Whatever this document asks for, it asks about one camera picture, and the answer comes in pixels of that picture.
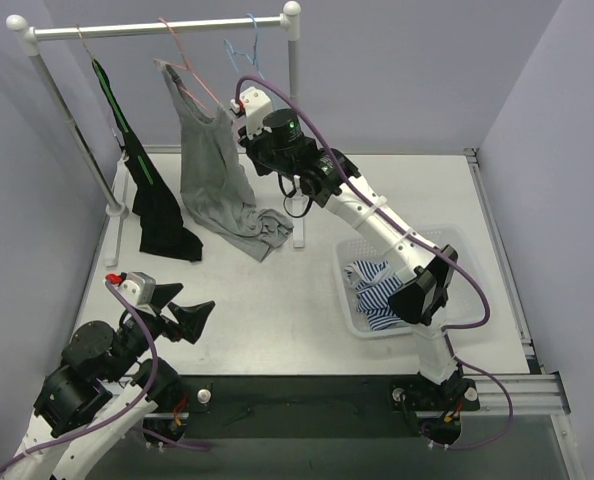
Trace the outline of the grey tank top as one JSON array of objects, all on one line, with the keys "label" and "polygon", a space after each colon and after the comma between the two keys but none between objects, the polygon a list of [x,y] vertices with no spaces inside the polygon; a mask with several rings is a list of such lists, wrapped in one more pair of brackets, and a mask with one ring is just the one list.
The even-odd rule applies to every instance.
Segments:
[{"label": "grey tank top", "polygon": [[186,92],[175,69],[161,68],[180,123],[182,202],[200,226],[261,262],[293,231],[292,221],[274,209],[260,209],[239,162],[232,120],[219,105],[209,116]]}]

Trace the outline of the pink wire hanger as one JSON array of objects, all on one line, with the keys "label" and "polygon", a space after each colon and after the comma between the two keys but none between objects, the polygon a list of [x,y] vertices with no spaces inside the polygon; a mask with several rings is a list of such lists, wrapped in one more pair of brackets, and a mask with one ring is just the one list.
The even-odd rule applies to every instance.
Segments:
[{"label": "pink wire hanger", "polygon": [[[226,105],[198,75],[171,24],[161,17],[158,18],[158,21],[172,36],[181,57],[181,64],[161,59],[154,60],[156,67],[165,78],[164,83],[179,120],[180,137],[188,137],[191,130],[194,130],[196,135],[199,135],[199,132],[207,134],[211,130],[212,134],[219,138],[223,144],[230,143],[232,149],[238,151],[240,147],[236,142],[237,124],[234,115],[227,111]],[[214,103],[213,107],[207,107],[190,91],[188,85],[181,78],[181,72],[189,74],[196,81]]]}]

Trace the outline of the blue white striped tank top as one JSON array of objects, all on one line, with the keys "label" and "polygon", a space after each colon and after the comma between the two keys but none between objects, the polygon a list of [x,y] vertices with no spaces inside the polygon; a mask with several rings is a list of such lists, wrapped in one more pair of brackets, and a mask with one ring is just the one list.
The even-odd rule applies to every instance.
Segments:
[{"label": "blue white striped tank top", "polygon": [[371,331],[404,327],[389,305],[389,298],[403,287],[387,261],[355,260],[343,269],[345,284],[356,294],[356,311],[363,315]]}]

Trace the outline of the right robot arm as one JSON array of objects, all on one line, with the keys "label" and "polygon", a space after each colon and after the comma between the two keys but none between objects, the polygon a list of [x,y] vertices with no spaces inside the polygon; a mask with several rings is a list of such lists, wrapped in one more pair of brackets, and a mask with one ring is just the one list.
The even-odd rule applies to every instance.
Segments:
[{"label": "right robot arm", "polygon": [[382,254],[401,286],[388,298],[393,313],[410,325],[423,401],[441,408],[454,399],[458,367],[436,313],[448,302],[458,253],[419,235],[369,186],[344,154],[306,136],[290,108],[238,112],[238,143],[258,175],[299,179],[309,200],[351,226]]}]

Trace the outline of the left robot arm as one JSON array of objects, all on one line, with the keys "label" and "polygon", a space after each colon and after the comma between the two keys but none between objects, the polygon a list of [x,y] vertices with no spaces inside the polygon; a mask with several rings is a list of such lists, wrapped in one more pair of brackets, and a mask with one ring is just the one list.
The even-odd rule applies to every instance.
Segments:
[{"label": "left robot arm", "polygon": [[158,285],[141,273],[109,275],[108,291],[123,307],[117,328],[83,324],[43,381],[27,431],[3,473],[5,479],[83,479],[149,414],[173,420],[149,439],[175,442],[190,395],[177,371],[156,351],[163,337],[196,343],[215,304],[174,304],[180,283]]}]

